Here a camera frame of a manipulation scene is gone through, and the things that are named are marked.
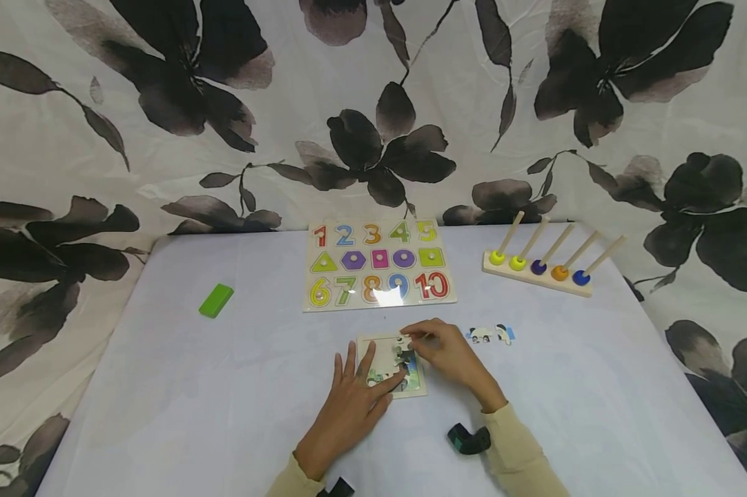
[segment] table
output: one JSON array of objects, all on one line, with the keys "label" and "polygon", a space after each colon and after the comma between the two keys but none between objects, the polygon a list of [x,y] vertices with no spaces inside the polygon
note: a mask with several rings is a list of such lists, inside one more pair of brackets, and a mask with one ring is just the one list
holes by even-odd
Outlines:
[{"label": "table", "polygon": [[[747,496],[746,473],[611,261],[579,298],[482,273],[502,226],[441,230],[457,304],[312,314],[301,312],[304,231],[160,240],[38,496],[262,496],[326,398],[333,352],[433,316],[514,329],[512,346],[474,350],[573,496]],[[210,320],[197,308],[217,283],[236,293]],[[473,398],[431,368],[427,385],[427,397],[391,404],[331,486],[342,476],[364,497],[503,495],[483,456],[445,439],[457,422],[479,428]]]}]

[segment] hand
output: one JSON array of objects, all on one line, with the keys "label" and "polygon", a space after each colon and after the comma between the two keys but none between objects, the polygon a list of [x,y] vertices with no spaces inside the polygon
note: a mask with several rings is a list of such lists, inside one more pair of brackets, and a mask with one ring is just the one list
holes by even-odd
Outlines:
[{"label": "hand", "polygon": [[[457,326],[434,318],[410,324],[401,334],[410,335],[412,350],[448,380],[471,389],[485,413],[494,413],[509,403]],[[427,339],[436,339],[438,345]]]},{"label": "hand", "polygon": [[369,342],[357,372],[354,372],[357,365],[354,342],[349,342],[349,355],[342,371],[342,358],[335,354],[335,376],[327,401],[293,452],[310,480],[321,480],[333,461],[371,433],[393,401],[390,391],[404,380],[407,372],[402,368],[387,380],[368,387],[365,380],[375,352],[376,345]]}]

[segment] wooden peg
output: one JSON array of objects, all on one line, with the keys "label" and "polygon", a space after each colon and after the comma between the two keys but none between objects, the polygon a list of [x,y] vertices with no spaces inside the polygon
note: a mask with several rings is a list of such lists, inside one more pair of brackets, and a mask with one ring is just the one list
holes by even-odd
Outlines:
[{"label": "wooden peg", "polygon": [[589,236],[589,238],[583,242],[583,245],[581,245],[581,247],[578,247],[578,250],[576,251],[576,253],[573,253],[572,257],[569,258],[567,262],[564,262],[564,265],[561,268],[563,270],[567,270],[569,267],[571,267],[572,264],[578,260],[578,257],[581,257],[583,252],[585,252],[586,249],[588,249],[589,246],[591,246],[594,243],[594,241],[597,240],[599,237],[600,237],[600,232],[595,231],[592,234],[592,236]]},{"label": "wooden peg", "polygon": [[620,245],[622,245],[622,244],[623,244],[623,243],[625,242],[625,240],[627,240],[627,237],[626,237],[625,235],[622,235],[622,236],[618,237],[618,239],[617,239],[617,240],[615,240],[615,241],[613,242],[613,244],[611,244],[611,245],[610,245],[610,246],[609,246],[609,247],[608,247],[608,248],[607,248],[607,249],[605,250],[605,252],[603,252],[603,253],[602,253],[602,255],[600,255],[600,257],[598,257],[598,258],[597,258],[597,259],[596,259],[596,260],[595,260],[595,261],[594,261],[594,262],[592,263],[592,265],[590,265],[589,267],[587,267],[587,268],[586,268],[586,270],[584,270],[584,272],[583,272],[583,276],[589,276],[589,274],[591,274],[591,273],[592,273],[592,272],[593,272],[594,270],[596,270],[596,269],[597,269],[597,267],[598,267],[598,266],[599,266],[600,264],[602,264],[602,263],[603,263],[603,261],[605,261],[605,260],[606,260],[606,259],[608,258],[608,256],[609,256],[609,255],[611,255],[611,253],[614,253],[614,252],[615,252],[615,251],[616,251],[616,250],[617,250],[617,249],[619,248],[619,246],[620,246]]},{"label": "wooden peg", "polygon": [[518,226],[520,225],[520,221],[522,220],[524,215],[525,213],[523,211],[519,211],[518,215],[514,216],[514,221],[512,222],[509,231],[506,233],[506,236],[503,239],[503,243],[501,244],[500,248],[498,248],[499,255],[504,255],[506,246],[509,245],[509,241],[511,241],[512,237],[515,234],[515,231],[518,230]]},{"label": "wooden peg", "polygon": [[547,226],[547,221],[550,221],[550,218],[548,218],[548,216],[546,215],[543,215],[539,226],[534,231],[534,234],[531,236],[531,240],[527,241],[525,248],[523,249],[522,252],[520,252],[520,255],[518,256],[520,260],[525,259],[525,256],[527,255],[527,253],[529,253],[529,251],[531,250],[531,247],[534,246],[537,240],[539,240],[539,235],[542,233],[542,230],[545,229],[545,226]]},{"label": "wooden peg", "polygon": [[572,230],[574,230],[574,224],[568,224],[567,227],[564,229],[563,233],[559,237],[558,240],[555,241],[553,246],[550,247],[550,250],[547,251],[545,254],[545,257],[542,257],[542,260],[539,262],[540,266],[545,266],[547,264],[547,261],[550,261],[550,258],[553,256],[553,253],[556,253],[556,251],[559,249],[559,247],[564,243],[564,240],[567,239],[567,236],[572,233]]}]

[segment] blue ring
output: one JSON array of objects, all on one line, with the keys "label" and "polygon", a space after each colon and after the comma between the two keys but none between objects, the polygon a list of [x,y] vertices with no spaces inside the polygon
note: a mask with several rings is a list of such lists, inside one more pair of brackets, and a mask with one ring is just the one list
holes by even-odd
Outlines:
[{"label": "blue ring", "polygon": [[577,286],[586,286],[586,284],[589,283],[590,279],[592,279],[592,277],[583,274],[582,270],[574,272],[572,276],[572,281],[577,284]]},{"label": "blue ring", "polygon": [[545,274],[545,272],[547,271],[547,264],[540,264],[539,262],[539,260],[531,262],[531,272],[536,274],[536,276]]}]

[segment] blue number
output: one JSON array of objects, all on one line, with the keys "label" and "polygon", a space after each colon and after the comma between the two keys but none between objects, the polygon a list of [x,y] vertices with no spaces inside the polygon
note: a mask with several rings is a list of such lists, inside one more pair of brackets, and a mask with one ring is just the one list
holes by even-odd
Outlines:
[{"label": "blue number", "polygon": [[398,290],[401,292],[401,298],[405,298],[407,292],[409,292],[409,280],[401,273],[391,274],[387,279],[387,286],[390,289],[398,287]]},{"label": "blue number", "polygon": [[348,224],[341,224],[335,228],[335,231],[340,235],[336,246],[352,246],[354,245],[354,239],[349,239],[349,236],[354,232],[354,229]]}]

